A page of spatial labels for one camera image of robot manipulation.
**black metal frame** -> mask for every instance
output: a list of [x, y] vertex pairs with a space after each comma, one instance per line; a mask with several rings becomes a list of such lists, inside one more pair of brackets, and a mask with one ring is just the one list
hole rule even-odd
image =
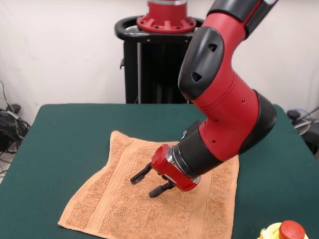
[[[187, 103], [178, 89], [177, 80], [195, 31], [183, 34], [145, 32], [137, 27], [138, 17], [140, 16], [127, 17], [115, 24], [115, 35], [124, 40], [124, 59], [121, 67], [125, 67], [126, 103]], [[203, 24], [202, 19], [194, 19], [196, 27]], [[142, 56], [140, 65], [139, 50]]]

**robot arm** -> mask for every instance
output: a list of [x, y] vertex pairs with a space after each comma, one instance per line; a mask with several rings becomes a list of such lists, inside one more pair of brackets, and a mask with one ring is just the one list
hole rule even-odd
[[[216, 0], [196, 31], [181, 66], [178, 86], [206, 116], [174, 147], [161, 146], [149, 168], [167, 184], [150, 193], [156, 197], [174, 186], [192, 190], [200, 176], [262, 140], [276, 122], [272, 104], [251, 89], [232, 69], [237, 46], [264, 19], [275, 0]], [[132, 183], [144, 176], [136, 175]]]

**orange towel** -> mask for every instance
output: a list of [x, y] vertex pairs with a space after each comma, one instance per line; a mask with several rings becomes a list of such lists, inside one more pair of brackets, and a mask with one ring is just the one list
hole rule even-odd
[[112, 132], [108, 163], [70, 199], [58, 224], [106, 239], [231, 239], [238, 157], [190, 192], [173, 188], [151, 199], [149, 191], [165, 181], [154, 170], [136, 185], [130, 178], [161, 144]]

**white wall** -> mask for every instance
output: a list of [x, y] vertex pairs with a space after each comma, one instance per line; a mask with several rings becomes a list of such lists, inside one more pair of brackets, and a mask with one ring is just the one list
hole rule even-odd
[[[212, 0], [189, 0], [203, 18]], [[29, 122], [48, 103], [124, 103], [121, 18], [146, 0], [0, 0], [0, 78]], [[234, 68], [285, 109], [319, 105], [319, 1], [280, 0], [238, 48]]]

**green table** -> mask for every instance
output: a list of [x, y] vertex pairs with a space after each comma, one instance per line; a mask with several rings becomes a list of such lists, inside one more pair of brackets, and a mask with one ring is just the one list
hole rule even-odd
[[[319, 165], [288, 118], [240, 157], [234, 239], [287, 219], [319, 238]], [[193, 105], [47, 105], [0, 184], [1, 239], [88, 239], [57, 225], [71, 196], [106, 163], [113, 130], [179, 140], [203, 114]]]

